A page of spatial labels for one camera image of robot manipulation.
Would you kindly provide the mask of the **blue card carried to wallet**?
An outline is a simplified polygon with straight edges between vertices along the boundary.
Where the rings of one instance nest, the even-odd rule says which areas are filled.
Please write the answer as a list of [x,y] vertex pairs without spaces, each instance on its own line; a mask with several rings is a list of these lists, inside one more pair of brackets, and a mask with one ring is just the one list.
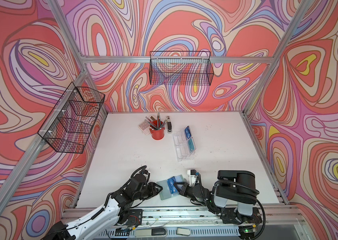
[[173,176],[173,177],[167,179],[167,184],[168,184],[170,193],[171,193],[172,195],[178,193],[178,190],[177,190],[176,187],[175,187],[175,183],[179,183],[179,182],[182,182],[182,181],[183,181],[182,175],[179,175],[179,176]]

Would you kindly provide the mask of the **clear acrylic card holder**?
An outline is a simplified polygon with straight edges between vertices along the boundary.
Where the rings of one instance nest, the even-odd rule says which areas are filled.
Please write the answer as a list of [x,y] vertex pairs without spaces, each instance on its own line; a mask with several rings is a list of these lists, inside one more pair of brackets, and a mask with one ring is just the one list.
[[192,160],[195,157],[195,152],[196,152],[195,150],[193,153],[190,153],[188,143],[187,143],[188,140],[186,139],[184,129],[185,128],[181,129],[180,131],[175,132],[173,135],[174,146],[175,146],[175,151],[176,151],[178,162]]

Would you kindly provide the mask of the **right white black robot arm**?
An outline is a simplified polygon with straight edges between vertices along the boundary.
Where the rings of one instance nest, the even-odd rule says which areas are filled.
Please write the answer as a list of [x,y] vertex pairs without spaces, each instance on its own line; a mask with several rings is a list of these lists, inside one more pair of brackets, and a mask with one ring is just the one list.
[[266,216],[257,199],[255,174],[249,171],[219,170],[211,190],[203,186],[201,174],[190,170],[192,183],[174,183],[181,196],[196,206],[203,206],[223,224],[239,227],[240,239],[256,240],[264,232]]

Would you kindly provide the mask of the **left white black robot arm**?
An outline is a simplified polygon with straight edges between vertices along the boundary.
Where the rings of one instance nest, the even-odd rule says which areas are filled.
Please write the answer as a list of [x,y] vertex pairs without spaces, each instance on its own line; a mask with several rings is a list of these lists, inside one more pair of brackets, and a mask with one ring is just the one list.
[[128,219],[134,201],[141,202],[157,196],[163,187],[150,182],[147,166],[135,170],[119,189],[107,195],[105,202],[88,214],[67,224],[57,222],[44,240],[92,240],[100,232]]

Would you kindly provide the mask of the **mint green card wallet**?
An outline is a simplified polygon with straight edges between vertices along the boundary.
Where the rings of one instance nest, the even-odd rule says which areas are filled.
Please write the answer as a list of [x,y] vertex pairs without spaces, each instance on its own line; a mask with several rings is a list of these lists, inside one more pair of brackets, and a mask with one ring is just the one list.
[[183,178],[182,175],[173,176],[167,180],[162,180],[157,182],[159,186],[163,188],[162,191],[160,191],[160,199],[162,201],[174,198],[179,195],[179,191],[176,189],[174,183],[183,183],[186,182],[186,180]]

